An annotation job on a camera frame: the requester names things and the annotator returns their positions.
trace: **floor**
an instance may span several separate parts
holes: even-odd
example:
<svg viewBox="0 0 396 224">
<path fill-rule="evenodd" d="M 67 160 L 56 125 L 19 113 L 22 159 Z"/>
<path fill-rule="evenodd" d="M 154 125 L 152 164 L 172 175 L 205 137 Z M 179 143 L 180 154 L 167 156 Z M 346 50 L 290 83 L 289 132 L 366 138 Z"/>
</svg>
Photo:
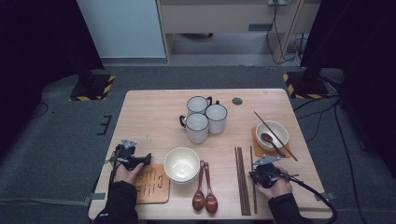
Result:
<svg viewBox="0 0 396 224">
<path fill-rule="evenodd" d="M 284 57 L 290 61 L 276 64 L 265 41 L 266 33 L 176 35 L 170 62 L 154 60 L 131 60 L 130 62 L 105 63 L 105 65 L 150 65 L 150 66 L 295 66 L 300 64 L 295 58 L 297 48 L 304 48 L 306 39 L 301 43 L 301 35 L 290 41 Z"/>
</svg>

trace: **white mug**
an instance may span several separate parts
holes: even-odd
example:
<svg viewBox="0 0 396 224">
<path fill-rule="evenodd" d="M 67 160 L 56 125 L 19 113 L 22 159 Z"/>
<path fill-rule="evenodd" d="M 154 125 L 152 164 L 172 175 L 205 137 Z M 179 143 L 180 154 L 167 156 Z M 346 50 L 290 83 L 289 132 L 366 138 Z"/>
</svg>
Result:
<svg viewBox="0 0 396 224">
<path fill-rule="evenodd" d="M 193 113 L 179 117 L 180 125 L 186 129 L 187 138 L 196 144 L 206 141 L 209 134 L 209 121 L 201 113 Z"/>
<path fill-rule="evenodd" d="M 210 105 L 206 109 L 206 116 L 209 119 L 210 133 L 222 133 L 224 131 L 227 119 L 227 109 L 224 105 L 220 105 L 219 101 L 216 101 L 214 105 Z"/>
<path fill-rule="evenodd" d="M 190 100 L 187 102 L 187 109 L 189 112 L 189 115 L 192 113 L 200 113 L 204 114 L 206 111 L 206 108 L 212 105 L 212 97 L 209 96 L 207 98 L 203 96 L 194 96 L 191 97 Z"/>
</svg>

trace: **white bowl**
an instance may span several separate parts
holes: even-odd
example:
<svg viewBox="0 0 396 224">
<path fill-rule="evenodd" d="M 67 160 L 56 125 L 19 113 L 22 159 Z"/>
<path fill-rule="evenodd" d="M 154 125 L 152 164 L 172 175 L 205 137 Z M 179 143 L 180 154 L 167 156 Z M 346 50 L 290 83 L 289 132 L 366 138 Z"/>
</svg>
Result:
<svg viewBox="0 0 396 224">
<path fill-rule="evenodd" d="M 289 133 L 280 123 L 271 120 L 266 120 L 265 123 L 270 127 L 270 129 L 276 134 L 276 136 L 282 141 L 283 144 L 286 145 L 289 142 Z M 259 125 L 257 125 L 256 129 L 256 140 L 261 148 L 275 151 L 274 147 L 270 143 L 262 140 L 262 133 L 268 133 L 273 138 L 273 142 L 278 148 L 283 147 L 282 144 L 271 133 L 271 131 L 269 131 L 263 123 L 260 123 Z"/>
<path fill-rule="evenodd" d="M 163 166 L 169 179 L 178 184 L 186 184 L 198 175 L 200 160 L 191 148 L 177 147 L 166 155 Z"/>
</svg>

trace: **chopsticks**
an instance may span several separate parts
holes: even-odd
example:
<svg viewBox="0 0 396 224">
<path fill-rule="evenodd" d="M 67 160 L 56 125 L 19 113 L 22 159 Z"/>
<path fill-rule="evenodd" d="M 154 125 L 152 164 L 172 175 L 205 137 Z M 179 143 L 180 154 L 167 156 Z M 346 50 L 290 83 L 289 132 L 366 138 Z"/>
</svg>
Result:
<svg viewBox="0 0 396 224">
<path fill-rule="evenodd" d="M 253 172 L 253 149 L 250 146 L 250 169 Z M 257 214 L 257 200 L 256 200 L 256 185 L 254 184 L 254 180 L 251 179 L 251 183 L 253 185 L 253 202 L 254 202 L 254 214 Z"/>
<path fill-rule="evenodd" d="M 265 127 L 267 127 L 267 129 L 274 135 L 274 137 L 277 139 L 277 141 L 280 142 L 282 147 L 284 147 L 289 152 L 289 154 L 294 158 L 295 161 L 298 161 L 297 158 L 293 155 L 293 153 L 290 152 L 290 150 L 285 146 L 285 144 L 283 144 L 283 142 L 279 139 L 279 137 L 274 133 L 274 131 L 272 131 L 272 129 L 265 123 L 265 121 L 262 118 L 260 118 L 260 116 L 256 113 L 256 111 L 254 111 L 254 113 L 262 121 L 262 123 L 265 125 Z"/>
<path fill-rule="evenodd" d="M 236 171 L 238 174 L 239 198 L 241 201 L 242 216 L 251 216 L 250 204 L 248 200 L 248 186 L 245 177 L 244 158 L 242 148 L 235 148 Z"/>
</svg>

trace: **wooden tray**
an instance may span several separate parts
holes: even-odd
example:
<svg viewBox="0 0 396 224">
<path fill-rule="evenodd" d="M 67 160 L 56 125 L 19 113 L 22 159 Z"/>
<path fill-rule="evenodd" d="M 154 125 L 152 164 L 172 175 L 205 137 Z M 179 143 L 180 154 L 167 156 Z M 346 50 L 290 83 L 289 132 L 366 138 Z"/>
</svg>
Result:
<svg viewBox="0 0 396 224">
<path fill-rule="evenodd" d="M 169 178 L 163 164 L 143 167 L 136 179 L 136 203 L 166 203 L 169 200 Z"/>
<path fill-rule="evenodd" d="M 277 154 L 275 151 L 270 151 L 270 150 L 264 149 L 259 146 L 259 144 L 257 143 L 257 140 L 256 140 L 256 129 L 257 129 L 256 127 L 251 129 L 251 135 L 253 138 L 253 146 L 254 146 L 254 154 L 258 157 L 262 157 L 264 154 L 268 155 L 268 156 L 279 156 L 279 154 Z M 287 148 L 290 148 L 289 143 L 287 143 L 285 145 Z M 279 149 L 280 149 L 280 151 L 283 152 L 283 154 L 286 155 L 286 157 L 291 157 L 291 155 L 285 148 L 280 147 Z"/>
</svg>

